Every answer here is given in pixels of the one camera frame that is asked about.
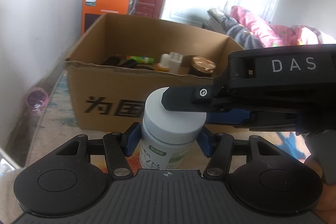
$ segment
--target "brown jar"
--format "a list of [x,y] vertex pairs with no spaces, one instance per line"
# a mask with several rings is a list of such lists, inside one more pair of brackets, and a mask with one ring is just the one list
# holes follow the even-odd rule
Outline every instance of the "brown jar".
[[199,77],[211,77],[215,68],[216,65],[214,62],[201,56],[194,56],[191,60],[188,74]]

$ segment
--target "hand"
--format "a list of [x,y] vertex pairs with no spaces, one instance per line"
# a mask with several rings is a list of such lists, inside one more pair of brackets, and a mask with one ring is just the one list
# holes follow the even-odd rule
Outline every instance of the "hand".
[[[322,168],[312,156],[309,156],[304,163],[322,177]],[[336,185],[328,186],[323,183],[322,195],[315,213],[327,224],[336,224]]]

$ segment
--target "orange box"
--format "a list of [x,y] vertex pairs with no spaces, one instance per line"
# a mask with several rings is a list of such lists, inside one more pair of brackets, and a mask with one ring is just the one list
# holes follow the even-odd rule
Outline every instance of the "orange box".
[[105,13],[134,15],[139,0],[83,0],[82,34]]

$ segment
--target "cardboard box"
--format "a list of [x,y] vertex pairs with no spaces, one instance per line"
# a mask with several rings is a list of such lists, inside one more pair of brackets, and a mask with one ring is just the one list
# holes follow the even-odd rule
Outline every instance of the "cardboard box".
[[135,13],[138,0],[83,0],[82,34],[104,13]]
[[212,78],[102,66],[108,57],[184,55],[183,67],[195,55],[217,64],[220,75],[227,56],[242,50],[231,37],[185,24],[118,14],[104,14],[80,38],[66,64],[73,108],[80,128],[124,132],[141,122],[148,95],[166,86],[208,85]]

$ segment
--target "ribbed gray surface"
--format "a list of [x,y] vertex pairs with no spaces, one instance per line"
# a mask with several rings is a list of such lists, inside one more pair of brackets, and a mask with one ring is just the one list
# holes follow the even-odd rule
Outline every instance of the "ribbed gray surface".
[[221,182],[196,170],[140,170],[114,182],[105,197],[87,211],[60,219],[24,214],[16,224],[323,224],[313,213],[273,218],[251,212],[235,201]]

